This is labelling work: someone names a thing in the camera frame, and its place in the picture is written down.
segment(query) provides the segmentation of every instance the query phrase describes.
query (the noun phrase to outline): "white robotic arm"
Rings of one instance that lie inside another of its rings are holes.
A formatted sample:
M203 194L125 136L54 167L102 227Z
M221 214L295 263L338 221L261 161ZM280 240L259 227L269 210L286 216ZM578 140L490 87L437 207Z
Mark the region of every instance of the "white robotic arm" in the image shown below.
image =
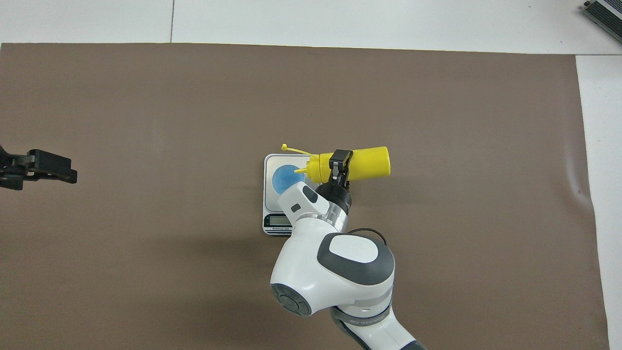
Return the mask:
M278 199L293 231L274 266L272 292L297 315L331 308L337 326L363 349L425 350L393 314L391 251L380 240L345 232L351 200L347 169L339 172L317 191L301 181Z

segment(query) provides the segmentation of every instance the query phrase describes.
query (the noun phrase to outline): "black cable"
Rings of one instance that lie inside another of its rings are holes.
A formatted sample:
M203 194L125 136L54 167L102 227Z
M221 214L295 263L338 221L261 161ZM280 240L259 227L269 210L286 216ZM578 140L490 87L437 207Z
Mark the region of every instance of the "black cable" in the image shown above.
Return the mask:
M370 229L370 228L368 228L368 227L361 227L360 229L354 229L354 230L352 230L352 231L350 231L350 232L348 232L348 233L349 233L349 234L352 234L352 233L354 233L354 232L359 232L359 231L370 231L370 232L374 232L375 234L379 235L379 236L380 236L380 238L382 238L382 239L383 239L384 245L387 245L387 240L384 238L384 236L383 236L380 232L378 232L378 231L376 231L376 230L374 230L374 229Z

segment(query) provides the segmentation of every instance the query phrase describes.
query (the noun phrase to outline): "blue circle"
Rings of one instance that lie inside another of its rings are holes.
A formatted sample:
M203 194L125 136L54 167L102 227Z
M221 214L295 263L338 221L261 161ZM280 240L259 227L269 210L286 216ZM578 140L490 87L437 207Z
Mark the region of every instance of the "blue circle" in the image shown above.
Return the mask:
M278 194L282 194L297 182L305 181L303 174L294 172L296 169L298 169L297 166L287 164L280 166L274 171L274 174L272 174L272 186Z

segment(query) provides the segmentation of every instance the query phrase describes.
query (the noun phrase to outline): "white tile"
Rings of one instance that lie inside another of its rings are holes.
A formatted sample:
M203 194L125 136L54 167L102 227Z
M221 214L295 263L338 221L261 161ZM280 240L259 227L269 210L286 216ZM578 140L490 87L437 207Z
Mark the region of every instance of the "white tile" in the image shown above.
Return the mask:
M173 1L0 1L0 42L169 42Z
M176 0L173 42L622 54L583 0Z
M622 350L622 56L577 56L611 350Z

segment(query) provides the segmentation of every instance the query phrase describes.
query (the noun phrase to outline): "yellow bottle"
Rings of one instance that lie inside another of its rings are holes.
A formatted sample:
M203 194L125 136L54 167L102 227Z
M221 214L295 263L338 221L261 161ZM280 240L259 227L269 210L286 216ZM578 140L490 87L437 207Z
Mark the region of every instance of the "yellow bottle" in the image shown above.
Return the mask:
M289 148L286 144L281 146L283 151L294 151L309 155L307 167L295 170L295 173L307 173L311 181L315 183L328 182L330 168L328 160L333 153L311 154L295 148ZM387 147L373 147L354 149L350 160L349 181L369 179L372 177L389 176L391 173L391 162L389 160L389 150Z

